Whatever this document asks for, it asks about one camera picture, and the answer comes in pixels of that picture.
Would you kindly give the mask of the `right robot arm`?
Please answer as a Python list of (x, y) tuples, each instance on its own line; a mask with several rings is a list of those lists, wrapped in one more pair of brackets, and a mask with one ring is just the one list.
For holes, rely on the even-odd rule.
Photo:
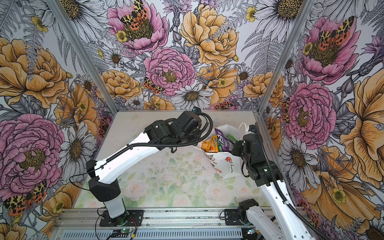
[(313, 240), (305, 218), (296, 210), (289, 197), (279, 168), (268, 159), (262, 138), (247, 134), (236, 142), (232, 151), (241, 157), (249, 177), (267, 199), (275, 219), (269, 218), (254, 199), (240, 202), (240, 221), (253, 225), (264, 240)]

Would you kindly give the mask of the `purple snack packet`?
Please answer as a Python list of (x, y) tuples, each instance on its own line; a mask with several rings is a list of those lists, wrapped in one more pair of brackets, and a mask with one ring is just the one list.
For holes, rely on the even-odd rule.
[(224, 135), (224, 133), (219, 130), (215, 129), (216, 136), (218, 138), (218, 145), (219, 145), (219, 152), (231, 152), (231, 142), (230, 140)]

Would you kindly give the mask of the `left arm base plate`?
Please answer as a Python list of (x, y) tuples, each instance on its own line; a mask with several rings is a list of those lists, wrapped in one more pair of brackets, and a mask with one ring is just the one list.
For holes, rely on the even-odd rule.
[(107, 210), (102, 214), (100, 227), (140, 227), (142, 225), (144, 210), (126, 210), (116, 218), (111, 218)]

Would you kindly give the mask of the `narrow orange snack packet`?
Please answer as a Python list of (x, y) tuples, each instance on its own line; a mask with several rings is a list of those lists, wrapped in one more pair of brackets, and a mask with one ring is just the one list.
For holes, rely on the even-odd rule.
[(209, 140), (204, 140), (201, 149), (206, 153), (219, 153), (221, 151), (221, 145), (218, 136), (214, 135)]

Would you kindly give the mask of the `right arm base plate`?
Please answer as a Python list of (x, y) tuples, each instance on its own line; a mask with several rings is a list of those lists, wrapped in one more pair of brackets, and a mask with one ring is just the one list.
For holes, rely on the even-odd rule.
[(250, 224), (241, 220), (237, 209), (224, 209), (224, 221), (226, 226), (247, 226)]

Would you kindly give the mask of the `green chips bag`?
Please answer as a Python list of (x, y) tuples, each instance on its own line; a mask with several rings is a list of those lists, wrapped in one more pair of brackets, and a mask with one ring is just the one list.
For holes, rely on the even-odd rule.
[(233, 144), (235, 144), (237, 142), (237, 140), (232, 135), (230, 135), (230, 134), (227, 134), (227, 138)]

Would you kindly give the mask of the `white floral paper bag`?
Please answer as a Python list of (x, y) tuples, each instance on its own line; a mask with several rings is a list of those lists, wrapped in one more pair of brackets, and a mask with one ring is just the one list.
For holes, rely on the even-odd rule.
[[(243, 135), (246, 133), (247, 126), (245, 123), (242, 123), (238, 128), (230, 125), (223, 125), (217, 127), (217, 129), (226, 135), (231, 135), (235, 138), (236, 141), (240, 141), (243, 139)], [(242, 175), (242, 160), (240, 157), (233, 156), (230, 152), (208, 153), (205, 152), (201, 147), (202, 143), (198, 143), (195, 149), (200, 150), (206, 156), (221, 179), (224, 180)]]

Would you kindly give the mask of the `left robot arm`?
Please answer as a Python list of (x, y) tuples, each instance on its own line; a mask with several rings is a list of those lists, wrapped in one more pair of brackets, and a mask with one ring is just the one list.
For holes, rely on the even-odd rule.
[(113, 220), (126, 215), (118, 177), (139, 161), (165, 148), (175, 153), (178, 148), (196, 146), (209, 136), (213, 128), (212, 118), (198, 107), (182, 112), (178, 118), (154, 121), (112, 156), (87, 162), (90, 192), (104, 204)]

